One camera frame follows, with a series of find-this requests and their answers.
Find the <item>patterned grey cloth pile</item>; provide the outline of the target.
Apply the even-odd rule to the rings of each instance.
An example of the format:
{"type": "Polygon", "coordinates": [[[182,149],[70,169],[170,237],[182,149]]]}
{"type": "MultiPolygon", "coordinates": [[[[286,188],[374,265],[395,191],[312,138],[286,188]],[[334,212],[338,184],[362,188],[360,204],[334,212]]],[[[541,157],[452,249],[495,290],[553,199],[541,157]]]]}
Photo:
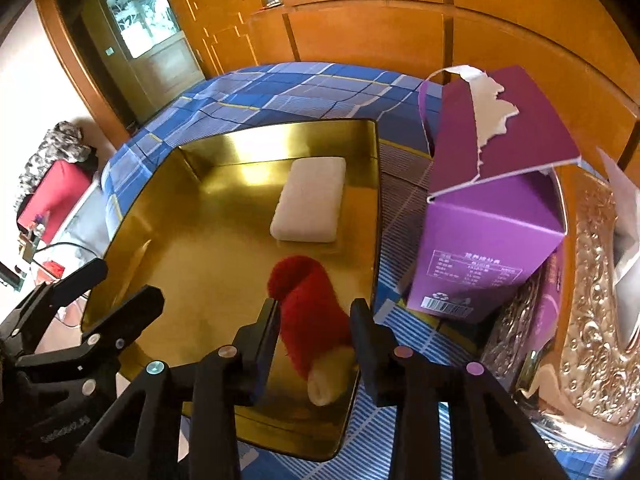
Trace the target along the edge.
{"type": "Polygon", "coordinates": [[[71,122],[58,122],[44,135],[35,153],[27,159],[18,177],[18,201],[32,194],[47,171],[58,160],[70,164],[91,162],[96,149],[85,144],[84,133],[71,122]]]}

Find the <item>white foam sponge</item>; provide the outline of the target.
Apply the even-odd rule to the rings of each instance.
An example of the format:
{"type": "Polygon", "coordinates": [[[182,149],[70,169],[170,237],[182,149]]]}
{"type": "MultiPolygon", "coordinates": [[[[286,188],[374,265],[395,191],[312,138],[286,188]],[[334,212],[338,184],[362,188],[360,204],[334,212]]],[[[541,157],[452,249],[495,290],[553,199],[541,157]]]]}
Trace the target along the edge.
{"type": "Polygon", "coordinates": [[[280,242],[333,243],[345,177],[343,157],[296,159],[272,217],[271,236],[280,242]]]}

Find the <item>blue plaid bedsheet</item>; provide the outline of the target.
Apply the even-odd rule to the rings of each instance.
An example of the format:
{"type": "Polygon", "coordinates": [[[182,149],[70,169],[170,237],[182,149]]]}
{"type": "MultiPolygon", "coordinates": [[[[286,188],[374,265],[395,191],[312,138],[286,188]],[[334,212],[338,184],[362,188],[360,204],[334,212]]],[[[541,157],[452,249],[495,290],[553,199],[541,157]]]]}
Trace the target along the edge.
{"type": "Polygon", "coordinates": [[[376,317],[400,342],[430,360],[464,365],[469,341],[401,309],[399,285],[416,258],[426,205],[423,128],[439,125],[439,88],[420,79],[355,65],[291,62],[244,68],[202,81],[144,124],[108,161],[102,176],[105,223],[114,234],[155,169],[179,144],[248,127],[313,119],[367,118],[382,140],[382,257],[376,317]]]}

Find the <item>white tissue paper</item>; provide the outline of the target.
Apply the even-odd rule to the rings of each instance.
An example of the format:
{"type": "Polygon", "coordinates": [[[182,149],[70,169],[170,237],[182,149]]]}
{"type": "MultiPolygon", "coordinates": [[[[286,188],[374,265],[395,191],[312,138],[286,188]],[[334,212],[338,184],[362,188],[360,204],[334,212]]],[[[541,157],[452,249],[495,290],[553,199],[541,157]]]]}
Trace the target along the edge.
{"type": "Polygon", "coordinates": [[[611,185],[614,226],[614,292],[617,301],[618,338],[625,350],[639,342],[639,188],[616,162],[598,149],[611,185]]]}

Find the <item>gold metal tray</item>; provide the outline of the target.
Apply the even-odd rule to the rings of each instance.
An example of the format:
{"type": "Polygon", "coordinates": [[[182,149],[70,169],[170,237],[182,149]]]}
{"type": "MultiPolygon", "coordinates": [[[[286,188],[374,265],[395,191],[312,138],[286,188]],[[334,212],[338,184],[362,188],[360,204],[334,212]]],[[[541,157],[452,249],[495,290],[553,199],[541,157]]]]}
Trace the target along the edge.
{"type": "Polygon", "coordinates": [[[367,119],[262,126],[183,144],[122,219],[81,326],[90,330],[143,286],[159,288],[163,313],[120,357],[122,374],[134,378],[147,362],[189,364],[231,342],[258,317],[271,270],[288,256],[319,261],[343,308],[373,300],[380,207],[378,133],[367,119]],[[270,224],[292,163],[324,156],[346,162],[335,242],[275,240],[270,224]]]}

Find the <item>wooden wardrobe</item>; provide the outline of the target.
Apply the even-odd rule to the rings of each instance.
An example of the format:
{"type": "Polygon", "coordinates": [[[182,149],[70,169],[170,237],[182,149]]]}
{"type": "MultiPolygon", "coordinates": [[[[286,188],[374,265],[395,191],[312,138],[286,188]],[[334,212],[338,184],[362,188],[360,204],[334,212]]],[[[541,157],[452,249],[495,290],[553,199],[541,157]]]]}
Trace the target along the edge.
{"type": "Polygon", "coordinates": [[[613,0],[169,0],[206,76],[326,61],[423,78],[524,68],[588,162],[639,173],[639,32],[613,0]]]}

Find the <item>wooden door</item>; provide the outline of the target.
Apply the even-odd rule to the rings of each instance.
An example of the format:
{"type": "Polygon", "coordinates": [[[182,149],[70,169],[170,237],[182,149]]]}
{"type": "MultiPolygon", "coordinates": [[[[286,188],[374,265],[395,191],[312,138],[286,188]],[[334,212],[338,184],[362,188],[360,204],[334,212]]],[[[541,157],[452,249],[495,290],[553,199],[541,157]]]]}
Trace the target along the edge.
{"type": "Polygon", "coordinates": [[[100,58],[140,124],[204,79],[168,0],[80,0],[100,58]]]}

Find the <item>red bag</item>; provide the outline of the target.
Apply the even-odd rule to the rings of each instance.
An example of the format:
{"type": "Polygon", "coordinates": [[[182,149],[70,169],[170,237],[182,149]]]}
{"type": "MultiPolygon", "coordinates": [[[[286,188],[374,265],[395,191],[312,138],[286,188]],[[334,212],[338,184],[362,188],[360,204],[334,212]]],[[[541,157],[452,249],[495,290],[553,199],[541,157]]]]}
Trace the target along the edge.
{"type": "Polygon", "coordinates": [[[57,160],[35,191],[18,206],[16,224],[20,232],[27,234],[37,218],[44,219],[46,228],[42,240],[49,244],[91,182],[92,177],[78,165],[57,160]]]}

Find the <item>purple cardboard carton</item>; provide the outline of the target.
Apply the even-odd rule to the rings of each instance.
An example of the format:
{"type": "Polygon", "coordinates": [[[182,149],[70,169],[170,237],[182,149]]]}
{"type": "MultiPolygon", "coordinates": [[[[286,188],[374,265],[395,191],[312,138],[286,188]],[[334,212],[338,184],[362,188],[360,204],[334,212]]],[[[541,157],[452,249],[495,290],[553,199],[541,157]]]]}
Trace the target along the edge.
{"type": "Polygon", "coordinates": [[[407,306],[475,324],[511,300],[567,233],[561,166],[580,153],[520,66],[448,67],[407,306]]]}

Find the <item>red sock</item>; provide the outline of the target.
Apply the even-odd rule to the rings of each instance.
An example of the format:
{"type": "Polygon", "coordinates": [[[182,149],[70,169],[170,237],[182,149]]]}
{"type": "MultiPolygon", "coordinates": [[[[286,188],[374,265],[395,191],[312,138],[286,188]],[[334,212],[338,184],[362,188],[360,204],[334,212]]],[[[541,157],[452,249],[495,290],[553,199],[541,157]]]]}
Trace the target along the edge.
{"type": "Polygon", "coordinates": [[[281,311],[280,338],[309,401],[327,406],[346,393],[356,366],[349,316],[337,301],[329,275],[306,256],[279,261],[268,295],[281,311]]]}

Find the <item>ornate gold tissue box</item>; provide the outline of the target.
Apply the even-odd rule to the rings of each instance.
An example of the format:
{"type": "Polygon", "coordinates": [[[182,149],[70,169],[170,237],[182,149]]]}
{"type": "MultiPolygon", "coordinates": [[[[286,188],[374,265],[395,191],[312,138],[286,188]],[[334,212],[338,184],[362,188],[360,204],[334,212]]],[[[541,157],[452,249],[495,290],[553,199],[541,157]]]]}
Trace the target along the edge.
{"type": "Polygon", "coordinates": [[[566,237],[498,317],[482,362],[544,437],[614,452],[639,414],[639,343],[615,293],[614,193],[578,166],[554,170],[566,237]]]}

